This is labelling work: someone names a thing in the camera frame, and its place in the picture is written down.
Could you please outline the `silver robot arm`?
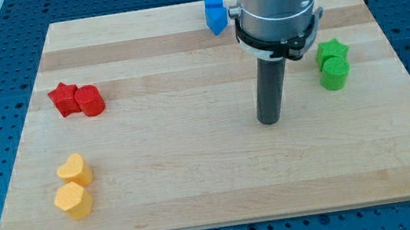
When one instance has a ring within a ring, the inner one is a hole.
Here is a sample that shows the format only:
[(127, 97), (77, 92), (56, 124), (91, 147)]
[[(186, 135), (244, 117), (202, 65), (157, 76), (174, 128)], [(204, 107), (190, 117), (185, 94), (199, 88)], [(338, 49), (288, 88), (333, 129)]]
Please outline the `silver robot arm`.
[(236, 39), (265, 61), (300, 60), (315, 42), (323, 8), (315, 0), (237, 0), (228, 9)]

